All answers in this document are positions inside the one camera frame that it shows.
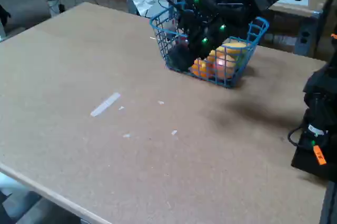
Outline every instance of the white paper scrap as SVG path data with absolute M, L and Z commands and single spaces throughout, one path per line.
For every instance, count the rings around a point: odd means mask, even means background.
M 106 101 L 101 103 L 94 111 L 92 111 L 90 115 L 95 117 L 95 116 L 101 114 L 105 109 L 107 109 L 109 106 L 111 106 L 113 102 L 118 100 L 118 98 L 120 96 L 121 95 L 119 93 L 114 93 Z

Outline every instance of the floor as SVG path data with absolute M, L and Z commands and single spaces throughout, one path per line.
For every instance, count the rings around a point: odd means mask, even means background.
M 114 0 L 96 0 L 101 6 L 127 11 L 127 4 Z M 70 9 L 82 2 L 93 0 L 60 0 L 66 9 Z M 46 0 L 0 0 L 1 5 L 12 15 L 5 27 L 10 32 L 18 27 L 31 28 L 50 18 Z
M 127 11 L 127 4 L 113 0 L 96 0 L 100 5 Z M 66 9 L 82 2 L 95 3 L 93 0 L 60 0 Z M 0 0 L 1 5 L 11 14 L 5 27 L 6 32 L 11 32 L 19 27 L 31 28 L 50 18 L 48 5 L 45 0 Z M 4 202 L 4 207 L 10 216 L 17 211 L 18 203 L 26 196 L 26 192 L 12 194 Z M 67 224 L 79 223 L 72 214 L 58 207 L 52 202 L 41 199 L 28 211 L 18 224 Z

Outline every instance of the orange fruit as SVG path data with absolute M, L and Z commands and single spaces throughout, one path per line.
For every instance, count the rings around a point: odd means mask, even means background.
M 213 63 L 209 63 L 201 59 L 196 59 L 194 61 L 194 65 L 192 65 L 190 68 L 190 72 L 198 77 L 208 79 L 214 74 L 212 66 Z

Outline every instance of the yellow fruit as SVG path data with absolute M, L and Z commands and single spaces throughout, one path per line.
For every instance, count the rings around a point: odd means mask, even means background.
M 226 43 L 226 44 L 223 44 L 223 46 L 233 47 L 233 48 L 226 48 L 227 54 L 229 55 L 234 54 L 233 56 L 236 56 L 235 54 L 237 54 L 238 56 L 241 53 L 241 48 L 247 47 L 246 44 L 240 43 L 240 42 Z
M 194 61 L 194 65 L 191 66 L 190 71 L 202 78 L 209 78 L 214 74 L 212 64 L 200 59 Z
M 225 53 L 225 51 L 227 52 L 227 54 L 229 54 L 231 56 L 234 56 L 234 57 L 239 56 L 240 53 L 241 53 L 241 48 L 244 48 L 244 47 L 247 47 L 247 45 L 245 43 L 240 43 L 240 42 L 226 43 L 226 44 L 223 44 L 222 46 L 220 46 L 216 49 L 216 56 L 217 57 L 221 56 L 222 54 Z M 214 50 L 212 50 L 210 52 L 210 56 L 215 57 L 215 51 Z

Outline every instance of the plastic fruit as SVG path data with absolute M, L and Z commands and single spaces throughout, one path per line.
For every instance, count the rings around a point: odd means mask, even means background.
M 237 54 L 240 55 L 241 54 L 241 48 L 247 47 L 246 44 L 244 43 L 240 43 L 240 42 L 235 42 L 235 43 L 227 43 L 227 44 L 223 44 L 223 46 L 228 46 L 228 47 L 233 47 L 233 48 L 226 48 L 227 54 Z M 245 54 L 247 52 L 246 49 L 242 50 L 242 53 Z
M 218 55 L 218 54 L 225 54 L 225 51 L 227 52 L 227 54 L 230 54 L 232 57 L 233 56 L 239 56 L 241 54 L 241 48 L 244 48 L 244 47 L 247 47 L 246 44 L 244 43 L 240 43 L 240 42 L 235 42 L 235 43 L 226 43 L 226 44 L 223 44 L 222 46 L 218 47 L 216 49 L 216 54 L 217 54 L 217 57 L 221 56 L 221 55 Z M 242 50 L 242 53 L 245 54 L 247 52 L 246 49 L 243 49 Z M 213 56 L 215 57 L 215 51 L 212 50 L 210 52 L 210 56 Z
M 214 62 L 214 71 L 218 79 L 225 80 L 233 77 L 235 71 L 235 59 L 229 55 L 220 55 Z
M 194 65 L 191 66 L 190 71 L 198 77 L 209 78 L 214 74 L 212 66 L 212 63 L 208 63 L 201 59 L 196 59 L 194 61 Z

